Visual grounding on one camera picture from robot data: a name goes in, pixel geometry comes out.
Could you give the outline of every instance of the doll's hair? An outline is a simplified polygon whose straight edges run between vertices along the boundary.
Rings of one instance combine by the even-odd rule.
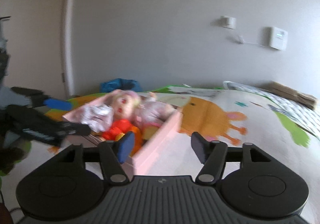
[[[129,95],[133,98],[133,104],[134,104],[134,107],[138,106],[141,102],[141,98],[140,96],[134,92],[134,91],[122,91],[120,92],[118,95],[116,95],[114,98],[113,98],[113,101],[115,101],[116,99],[118,99],[119,97],[121,97],[122,95]]]

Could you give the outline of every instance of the patterned mattress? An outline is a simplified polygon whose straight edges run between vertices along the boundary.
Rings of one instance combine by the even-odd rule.
[[[295,101],[287,100],[265,90],[240,83],[225,81],[223,82],[223,87],[226,90],[250,92],[267,97],[281,109],[288,112],[290,114],[289,117],[298,125],[302,126],[308,132],[320,139],[320,111],[318,109],[316,111],[312,111]]]

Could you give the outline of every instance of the door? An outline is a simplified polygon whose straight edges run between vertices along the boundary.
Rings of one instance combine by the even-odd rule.
[[[11,55],[4,85],[66,97],[61,60],[61,16],[64,0],[0,0],[7,51]]]

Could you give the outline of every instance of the doll head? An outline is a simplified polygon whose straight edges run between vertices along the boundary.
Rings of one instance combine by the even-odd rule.
[[[114,110],[114,120],[132,120],[135,108],[140,104],[140,96],[134,91],[122,91],[111,103]]]

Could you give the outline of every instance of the orange giraffe print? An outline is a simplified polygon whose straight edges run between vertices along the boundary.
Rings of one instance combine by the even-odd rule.
[[[217,140],[219,136],[230,140],[232,145],[238,146],[241,141],[230,137],[228,130],[235,129],[240,134],[247,134],[245,127],[236,127],[231,121],[243,121],[247,117],[241,112],[225,112],[217,104],[200,98],[191,97],[190,101],[183,107],[183,119],[181,133],[191,135],[198,131],[208,141]]]

